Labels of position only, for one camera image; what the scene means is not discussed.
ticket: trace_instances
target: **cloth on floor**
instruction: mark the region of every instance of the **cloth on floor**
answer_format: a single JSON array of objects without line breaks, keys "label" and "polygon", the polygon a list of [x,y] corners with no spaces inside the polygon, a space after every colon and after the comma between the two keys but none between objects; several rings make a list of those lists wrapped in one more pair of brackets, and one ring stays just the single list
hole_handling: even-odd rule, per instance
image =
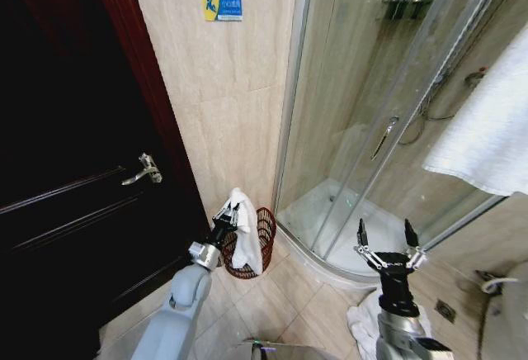
[{"label": "cloth on floor", "polygon": [[502,52],[423,168],[503,197],[528,194],[528,25]]},{"label": "cloth on floor", "polygon": [[[358,306],[351,306],[346,313],[348,328],[357,341],[363,360],[376,360],[376,341],[380,336],[378,328],[378,314],[381,312],[378,299],[382,294],[381,288],[371,292]],[[431,323],[423,306],[420,310],[420,323],[428,337],[431,337]]]},{"label": "cloth on floor", "polygon": [[231,203],[231,207],[238,207],[237,244],[231,260],[233,268],[249,267],[257,274],[262,274],[262,251],[257,231],[257,212],[248,196],[234,188],[225,202],[224,207]]}]

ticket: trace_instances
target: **toilet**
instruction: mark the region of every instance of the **toilet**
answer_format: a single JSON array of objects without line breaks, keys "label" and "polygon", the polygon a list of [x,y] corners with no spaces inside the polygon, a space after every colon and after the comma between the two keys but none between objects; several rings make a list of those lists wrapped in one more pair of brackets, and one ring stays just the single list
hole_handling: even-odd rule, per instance
[{"label": "toilet", "polygon": [[502,295],[490,299],[483,327],[481,358],[521,360],[528,353],[528,262],[514,267]]}]

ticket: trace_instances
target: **door handle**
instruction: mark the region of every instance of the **door handle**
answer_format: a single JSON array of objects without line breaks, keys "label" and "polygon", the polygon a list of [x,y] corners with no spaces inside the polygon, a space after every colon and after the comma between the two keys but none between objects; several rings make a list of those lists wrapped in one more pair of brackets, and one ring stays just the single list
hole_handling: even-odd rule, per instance
[{"label": "door handle", "polygon": [[121,185],[130,185],[138,181],[147,174],[150,176],[152,182],[161,182],[163,179],[162,174],[158,170],[158,166],[154,162],[152,156],[147,155],[145,152],[139,157],[139,161],[143,164],[144,168],[139,173],[131,178],[127,178],[121,182]]},{"label": "door handle", "polygon": [[399,121],[399,117],[397,116],[390,117],[389,125],[387,126],[387,128],[385,129],[385,132],[381,136],[381,140],[379,140],[378,146],[376,147],[376,149],[370,156],[370,160],[376,159],[376,156],[378,156],[378,154],[380,153],[379,151],[381,150],[383,143],[385,142],[385,140],[387,140],[387,137],[389,137],[390,132],[393,131],[393,128],[396,126],[398,121]]}]

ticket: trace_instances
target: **black wooden door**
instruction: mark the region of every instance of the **black wooden door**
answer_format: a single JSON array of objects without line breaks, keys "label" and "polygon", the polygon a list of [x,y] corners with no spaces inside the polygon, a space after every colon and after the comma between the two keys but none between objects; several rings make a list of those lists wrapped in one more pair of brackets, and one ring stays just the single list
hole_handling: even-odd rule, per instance
[{"label": "black wooden door", "polygon": [[[205,214],[177,127],[171,148],[105,3],[0,0],[0,9],[7,342],[16,358],[91,358],[100,325],[187,263]],[[162,182],[121,185],[143,152]]]}]

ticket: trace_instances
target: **laundry basket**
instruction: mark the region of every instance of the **laundry basket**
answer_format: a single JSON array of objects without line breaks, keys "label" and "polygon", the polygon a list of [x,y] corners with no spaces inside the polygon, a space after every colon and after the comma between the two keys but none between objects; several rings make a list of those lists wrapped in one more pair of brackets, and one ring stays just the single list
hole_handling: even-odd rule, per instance
[{"label": "laundry basket", "polygon": [[[265,207],[261,207],[257,210],[257,231],[258,238],[261,243],[262,251],[262,271],[264,272],[271,261],[271,252],[273,251],[273,239],[277,231],[275,223],[275,217],[271,211]],[[226,235],[224,240],[224,248],[222,249],[222,258],[224,259],[225,268],[233,276],[239,279],[251,279],[258,275],[249,267],[244,265],[241,269],[233,268],[231,258],[233,258],[234,248],[237,244],[237,234],[230,232]]]}]

